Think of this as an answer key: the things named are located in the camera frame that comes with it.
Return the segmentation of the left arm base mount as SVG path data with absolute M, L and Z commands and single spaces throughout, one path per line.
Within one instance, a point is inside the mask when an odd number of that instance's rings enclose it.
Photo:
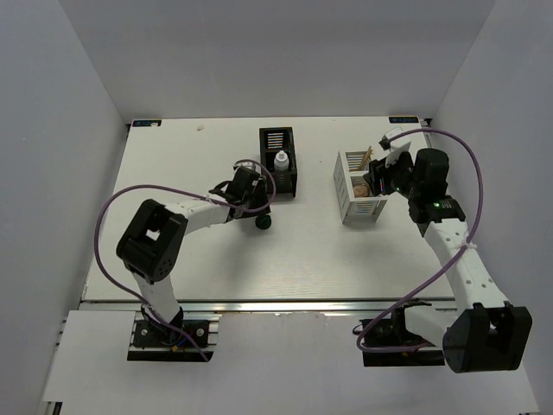
M 137 312 L 132 324 L 127 361 L 209 362 L 217 344 L 219 318 L 210 314 L 186 314 L 181 330 L 194 340 L 204 356 L 185 335 L 150 322 Z

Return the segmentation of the green round compact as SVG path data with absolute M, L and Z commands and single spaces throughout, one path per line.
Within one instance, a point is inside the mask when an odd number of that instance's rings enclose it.
M 272 219 L 268 214 L 259 215 L 255 218 L 255 226 L 260 230 L 268 230 L 272 225 Z

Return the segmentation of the white lotion bottle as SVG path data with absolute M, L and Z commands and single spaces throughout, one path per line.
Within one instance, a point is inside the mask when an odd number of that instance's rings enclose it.
M 274 158 L 274 170 L 276 172 L 284 172 L 289 169 L 289 156 L 284 150 L 280 150 L 276 153 Z

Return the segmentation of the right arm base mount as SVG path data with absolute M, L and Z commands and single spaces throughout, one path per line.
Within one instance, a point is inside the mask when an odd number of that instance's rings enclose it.
M 372 350 L 362 353 L 365 367 L 439 367 L 445 364 L 442 336 L 452 317 L 431 303 L 409 301 L 377 322 L 360 320 L 352 334 L 359 337 L 366 326 L 372 327 L 362 340 Z

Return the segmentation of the peach makeup sponge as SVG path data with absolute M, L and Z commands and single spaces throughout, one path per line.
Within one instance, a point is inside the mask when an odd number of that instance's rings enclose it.
M 353 195 L 355 198 L 364 198 L 371 196 L 371 190 L 368 186 L 359 184 L 353 187 Z

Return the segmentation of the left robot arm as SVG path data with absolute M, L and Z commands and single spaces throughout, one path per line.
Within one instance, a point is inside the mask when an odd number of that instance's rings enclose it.
M 186 236 L 204 228 L 254 217 L 270 227 L 270 202 L 276 184 L 251 163 L 234 167 L 234 176 L 189 200 L 162 204 L 144 201 L 116 248 L 117 256 L 133 275 L 143 301 L 143 314 L 153 323 L 153 335 L 165 345 L 181 339 L 183 311 L 170 274 Z

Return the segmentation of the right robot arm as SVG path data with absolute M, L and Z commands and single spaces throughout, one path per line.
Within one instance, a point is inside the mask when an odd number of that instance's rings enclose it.
M 368 322 L 360 344 L 368 353 L 384 354 L 439 348 L 458 374 L 514 371 L 522 361 L 532 317 L 494 284 L 469 240 L 461 206 L 447 193 L 448 170 L 447 154 L 433 149 L 414 156 L 396 150 L 369 162 L 364 179 L 374 195 L 406 198 L 411 220 L 445 269 L 457 314 L 449 316 L 411 297 L 390 318 Z

